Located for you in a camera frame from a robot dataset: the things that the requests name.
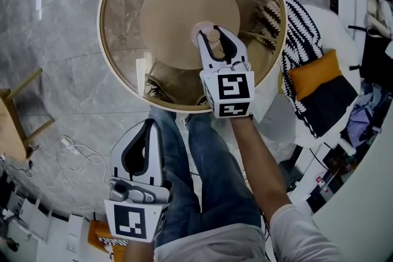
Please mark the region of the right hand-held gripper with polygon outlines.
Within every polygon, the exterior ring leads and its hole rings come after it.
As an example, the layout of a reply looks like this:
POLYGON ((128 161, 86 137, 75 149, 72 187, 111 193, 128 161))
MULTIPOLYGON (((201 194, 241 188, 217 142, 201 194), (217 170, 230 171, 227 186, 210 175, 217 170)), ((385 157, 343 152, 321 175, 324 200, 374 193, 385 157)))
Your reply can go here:
POLYGON ((204 93, 216 118, 247 117, 255 98, 254 72, 247 62, 245 44, 232 32, 214 25, 208 35, 196 35, 203 71, 204 93), (219 47, 221 58, 213 54, 219 47))

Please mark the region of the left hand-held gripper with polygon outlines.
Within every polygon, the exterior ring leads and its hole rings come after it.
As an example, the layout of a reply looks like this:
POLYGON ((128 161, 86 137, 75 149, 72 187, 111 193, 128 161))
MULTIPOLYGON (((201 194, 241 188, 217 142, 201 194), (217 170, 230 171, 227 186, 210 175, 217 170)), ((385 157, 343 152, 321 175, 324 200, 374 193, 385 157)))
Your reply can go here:
POLYGON ((130 128, 111 151, 109 199, 104 201, 111 234, 151 243, 160 234, 172 200, 163 181, 161 130, 153 119, 130 128))

